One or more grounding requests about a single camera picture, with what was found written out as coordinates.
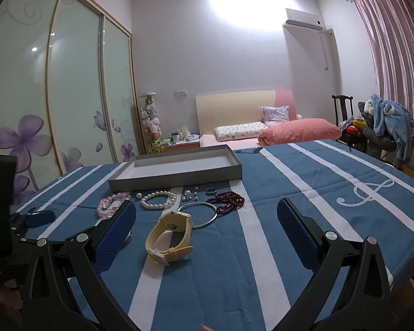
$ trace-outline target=sliding wardrobe door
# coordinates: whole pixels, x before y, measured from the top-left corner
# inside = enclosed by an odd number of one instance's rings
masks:
[[[104,80],[108,115],[119,161],[138,155],[135,136],[136,107],[132,89],[129,37],[115,24],[104,21]]]
[[[49,65],[55,139],[66,171],[113,163],[102,104],[100,15],[80,0],[61,0]]]
[[[0,154],[18,158],[14,201],[58,178],[45,108],[49,29],[57,0],[0,6]]]

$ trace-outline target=pink curtain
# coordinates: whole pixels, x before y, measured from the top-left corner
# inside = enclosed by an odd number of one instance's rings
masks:
[[[370,39],[379,96],[414,117],[414,4],[411,0],[354,0]]]

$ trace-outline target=silver bangle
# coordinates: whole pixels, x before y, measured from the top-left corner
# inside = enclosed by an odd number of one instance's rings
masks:
[[[213,223],[214,220],[217,218],[216,206],[213,205],[213,204],[210,204],[210,203],[205,203],[205,202],[194,202],[194,203],[183,204],[177,209],[177,211],[182,211],[183,209],[186,209],[188,207],[196,207],[197,205],[205,205],[206,207],[212,208],[214,210],[214,216],[213,216],[212,219],[210,219],[208,222],[206,222],[204,224],[193,226],[193,230],[205,228],[208,225],[210,225],[211,223]]]
[[[216,188],[207,188],[206,190],[207,195],[216,195],[216,193],[217,193]]]

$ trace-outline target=white stripe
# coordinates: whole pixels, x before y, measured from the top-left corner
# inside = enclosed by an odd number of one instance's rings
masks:
[[[32,203],[35,199],[37,199],[38,197],[42,196],[44,193],[46,193],[47,191],[51,190],[52,188],[54,188],[54,186],[60,184],[63,180],[69,178],[72,174],[74,174],[75,172],[78,172],[80,169],[82,169],[83,167],[74,169],[72,172],[70,172],[69,174],[65,175],[64,177],[60,177],[54,184],[52,184],[49,188],[44,189],[43,191],[41,191],[40,193],[37,193],[33,198],[31,198],[30,200],[28,200],[26,203],[24,203],[21,207],[19,207],[16,211],[16,213],[20,213],[24,208],[26,208],[30,203]]]
[[[230,188],[245,199],[244,206],[238,209],[237,213],[255,275],[265,328],[271,331],[290,310],[290,301],[261,222],[244,184],[240,180],[231,180]]]
[[[107,179],[109,179],[112,175],[114,175],[119,169],[121,169],[123,166],[125,165],[125,163],[121,163],[119,166],[117,166],[113,171],[111,171],[109,174],[107,174],[103,179],[101,179],[98,183],[94,184],[93,187],[91,187],[90,189],[88,189],[86,191],[86,193],[84,193],[81,197],[79,197],[77,200],[75,200],[51,225],[49,225],[47,227],[47,229],[45,231],[43,231],[43,233],[40,234],[40,236],[37,239],[42,239],[42,238],[47,238],[49,235],[51,235],[51,233],[61,224],[61,222],[67,218],[67,216],[72,213],[77,207],[78,205],[80,205],[82,202],[84,202],[86,200],[86,198],[91,195],[94,191],[96,191],[100,186],[102,186]],[[70,185],[68,189],[72,188],[74,186],[74,184],[78,184],[81,180],[83,180],[84,178],[87,177],[87,175],[90,175],[91,173],[93,173],[95,170],[97,170],[98,168],[100,168],[101,165],[96,166],[94,169],[92,169],[89,173],[86,173],[85,175],[83,175],[83,177],[81,177],[80,179],[78,179],[76,182],[74,182],[72,185]]]
[[[337,211],[333,209],[327,201],[322,198],[318,192],[304,182],[299,175],[293,172],[285,164],[283,164],[278,158],[268,152],[266,149],[262,149],[260,152],[265,156],[272,164],[283,173],[302,193],[307,199],[316,207],[316,209],[323,215],[325,219],[331,224],[335,231],[345,240],[363,242],[363,238],[353,229],[350,223],[343,218]],[[386,268],[388,275],[388,281],[391,285],[393,277],[388,268]]]
[[[95,172],[97,169],[101,168],[103,165],[98,165],[95,168],[93,168],[90,172],[87,172],[85,175],[83,175],[80,179],[73,182],[71,185],[69,185],[67,188],[64,188],[60,193],[54,195],[49,199],[46,203],[44,203],[40,208],[37,209],[37,211],[45,210],[49,205],[51,205],[54,201],[56,201],[59,197],[61,197],[64,193],[66,193],[68,190],[71,190],[75,185],[77,185],[79,182],[90,176],[93,172]]]
[[[326,166],[330,168],[334,173],[339,174],[341,177],[345,178],[347,181],[351,182],[354,186],[365,192],[368,196],[372,197],[376,202],[378,202],[382,207],[385,209],[388,209],[388,211],[394,215],[397,219],[399,219],[403,225],[405,225],[408,229],[410,229],[412,232],[414,232],[414,221],[407,216],[401,209],[396,207],[393,203],[391,203],[389,200],[385,199],[382,195],[380,195],[378,192],[371,189],[366,184],[362,183],[359,179],[353,177],[350,173],[347,173],[346,171],[340,169],[335,164],[332,164],[325,159],[322,159],[321,157],[318,157],[314,153],[303,149],[302,147],[297,146],[294,143],[288,144],[289,146],[293,147],[294,149],[302,152],[303,154],[307,155],[311,159],[315,160],[316,162],[322,164],[323,166]]]
[[[396,182],[400,186],[403,186],[403,188],[409,190],[411,193],[414,194],[414,187],[412,187],[408,183],[405,183],[404,181],[402,181],[401,179],[397,178],[395,175],[387,172],[386,170],[383,170],[382,168],[378,167],[377,165],[372,164],[372,163],[370,163],[370,162],[368,162],[366,160],[363,160],[362,158],[359,158],[356,155],[347,153],[346,151],[341,150],[339,148],[336,148],[335,146],[332,146],[332,145],[327,144],[325,142],[322,142],[322,141],[315,141],[315,142],[316,143],[319,143],[319,144],[321,144],[321,145],[323,145],[323,146],[325,146],[327,148],[330,148],[332,150],[335,150],[336,152],[338,152],[340,154],[343,154],[343,155],[345,155],[345,156],[347,156],[347,157],[349,157],[351,159],[354,159],[355,161],[358,161],[359,163],[362,163],[364,166],[367,166],[367,167],[370,167],[371,169],[374,169],[375,171],[383,174],[385,177],[387,177],[387,178],[389,178],[391,180],[394,180],[394,182]]]
[[[177,195],[175,206],[178,207],[181,202],[182,187],[172,188],[170,191]],[[157,240],[156,245],[158,249],[168,249],[171,238],[172,232],[163,234],[162,237]],[[138,285],[133,294],[128,315],[142,331],[150,331],[152,329],[164,267],[164,265],[158,264],[147,257],[141,275],[139,276]]]

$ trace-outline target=wooden chair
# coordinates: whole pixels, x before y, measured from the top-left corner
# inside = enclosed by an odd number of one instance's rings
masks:
[[[351,107],[351,115],[354,115],[353,111],[353,97],[348,96],[331,96],[334,100],[334,112],[336,113],[336,125],[339,126],[339,116],[337,113],[337,102],[336,100],[339,100],[340,104],[340,111],[342,113],[342,118],[344,121],[348,119],[348,112],[347,112],[347,100],[350,101],[350,107]],[[367,146],[368,146],[368,140],[365,138],[364,135],[356,136],[356,135],[349,135],[347,132],[342,132],[342,137],[338,139],[339,141],[347,144],[350,148],[353,147],[354,144],[360,144],[361,145],[361,151],[363,153],[366,153]]]

